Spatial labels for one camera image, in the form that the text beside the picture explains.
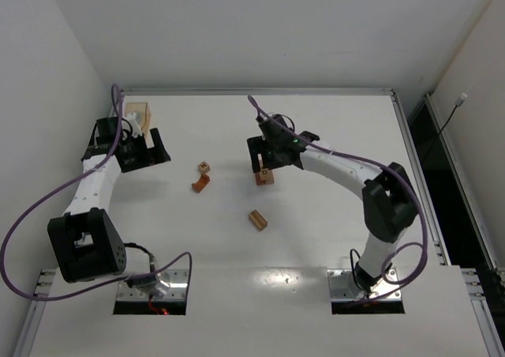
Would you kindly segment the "reddish brown rectangular block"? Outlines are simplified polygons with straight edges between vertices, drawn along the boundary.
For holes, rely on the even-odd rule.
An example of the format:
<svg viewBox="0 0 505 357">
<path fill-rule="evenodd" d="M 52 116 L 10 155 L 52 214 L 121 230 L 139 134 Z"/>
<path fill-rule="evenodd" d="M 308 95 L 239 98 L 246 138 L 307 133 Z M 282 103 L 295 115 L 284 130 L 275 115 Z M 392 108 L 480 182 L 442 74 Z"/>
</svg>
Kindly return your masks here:
<svg viewBox="0 0 505 357">
<path fill-rule="evenodd" d="M 263 183 L 263 180 L 260 177 L 260 174 L 259 173 L 255 173 L 254 176 L 255 176 L 256 184 L 258 186 L 262 186 L 264 183 Z"/>
</svg>

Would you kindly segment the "transparent orange plastic box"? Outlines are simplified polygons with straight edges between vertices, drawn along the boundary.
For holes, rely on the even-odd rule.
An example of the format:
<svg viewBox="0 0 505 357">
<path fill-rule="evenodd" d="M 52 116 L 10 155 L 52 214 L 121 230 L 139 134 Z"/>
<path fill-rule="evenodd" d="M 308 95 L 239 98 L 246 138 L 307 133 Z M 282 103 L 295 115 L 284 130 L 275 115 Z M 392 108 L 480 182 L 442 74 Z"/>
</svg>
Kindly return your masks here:
<svg viewBox="0 0 505 357">
<path fill-rule="evenodd" d="M 130 102 L 126 104 L 123 116 L 129 112 L 136 112 L 138 116 L 138 122 L 140 123 L 143 135 L 142 137 L 146 141 L 147 145 L 151 145 L 150 136 L 150 121 L 151 121 L 151 110 L 147 102 Z"/>
</svg>

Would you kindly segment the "ribbed light wooden block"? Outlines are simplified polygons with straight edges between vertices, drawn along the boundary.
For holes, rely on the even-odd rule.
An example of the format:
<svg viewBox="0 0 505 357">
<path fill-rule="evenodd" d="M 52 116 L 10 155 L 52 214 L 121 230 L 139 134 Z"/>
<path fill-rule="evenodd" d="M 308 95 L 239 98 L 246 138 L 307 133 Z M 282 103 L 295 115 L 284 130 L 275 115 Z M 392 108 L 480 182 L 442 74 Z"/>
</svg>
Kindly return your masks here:
<svg viewBox="0 0 505 357">
<path fill-rule="evenodd" d="M 248 218 L 258 231 L 262 231 L 268 226 L 267 220 L 257 210 L 251 211 Z"/>
</svg>

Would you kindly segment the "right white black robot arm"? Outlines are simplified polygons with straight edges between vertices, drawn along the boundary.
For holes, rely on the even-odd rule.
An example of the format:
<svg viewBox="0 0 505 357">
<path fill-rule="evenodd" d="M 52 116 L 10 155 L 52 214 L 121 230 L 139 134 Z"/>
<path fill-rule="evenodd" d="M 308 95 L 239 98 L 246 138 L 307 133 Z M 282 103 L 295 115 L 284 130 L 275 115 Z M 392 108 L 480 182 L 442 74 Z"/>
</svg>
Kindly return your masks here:
<svg viewBox="0 0 505 357">
<path fill-rule="evenodd" d="M 291 135 L 281 115 L 273 115 L 272 120 L 257 115 L 256 121 L 262 134 L 247 140 L 253 172 L 294 166 L 321 175 L 362 200 L 368 238 L 354 268 L 353 285 L 370 292 L 390 266 L 386 259 L 417 216 L 413 200 L 389 172 L 309 146 L 320 139 L 314 133 Z"/>
</svg>

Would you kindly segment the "light wooden rectangular block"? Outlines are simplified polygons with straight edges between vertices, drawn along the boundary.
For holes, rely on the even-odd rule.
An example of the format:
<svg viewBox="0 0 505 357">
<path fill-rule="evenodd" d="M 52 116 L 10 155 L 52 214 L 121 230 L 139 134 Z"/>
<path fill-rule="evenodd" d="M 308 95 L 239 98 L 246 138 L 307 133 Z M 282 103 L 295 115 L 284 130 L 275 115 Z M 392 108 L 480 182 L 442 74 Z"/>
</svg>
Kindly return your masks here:
<svg viewBox="0 0 505 357">
<path fill-rule="evenodd" d="M 275 183 L 274 175 L 272 171 L 265 170 L 263 173 L 264 183 L 266 185 L 271 185 Z"/>
</svg>

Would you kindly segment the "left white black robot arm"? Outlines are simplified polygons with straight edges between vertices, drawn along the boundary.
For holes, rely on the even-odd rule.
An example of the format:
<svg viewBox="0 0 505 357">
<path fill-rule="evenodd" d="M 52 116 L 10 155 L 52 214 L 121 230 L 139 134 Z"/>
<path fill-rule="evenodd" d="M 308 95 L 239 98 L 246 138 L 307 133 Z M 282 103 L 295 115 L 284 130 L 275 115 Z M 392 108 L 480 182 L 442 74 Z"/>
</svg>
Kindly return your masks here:
<svg viewBox="0 0 505 357">
<path fill-rule="evenodd" d="M 114 185 L 121 173 L 170 161 L 156 128 L 149 130 L 153 146 L 148 147 L 148 122 L 138 111 L 122 119 L 123 134 L 112 149 L 118 119 L 101 118 L 83 158 L 83 173 L 77 191 L 63 215 L 49 221 L 50 242 L 64 280 L 87 282 L 122 274 L 127 266 L 125 245 L 110 219 L 108 209 Z"/>
</svg>

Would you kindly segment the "wooden letter D cube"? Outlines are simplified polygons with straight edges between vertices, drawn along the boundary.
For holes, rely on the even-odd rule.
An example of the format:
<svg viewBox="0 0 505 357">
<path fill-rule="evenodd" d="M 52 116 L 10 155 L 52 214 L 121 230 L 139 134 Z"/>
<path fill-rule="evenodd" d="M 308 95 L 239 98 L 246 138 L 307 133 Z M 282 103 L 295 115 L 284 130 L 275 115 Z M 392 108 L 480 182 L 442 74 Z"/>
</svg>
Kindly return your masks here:
<svg viewBox="0 0 505 357">
<path fill-rule="evenodd" d="M 263 182 L 271 181 L 274 178 L 273 172 L 269 169 L 261 169 L 258 175 Z"/>
</svg>

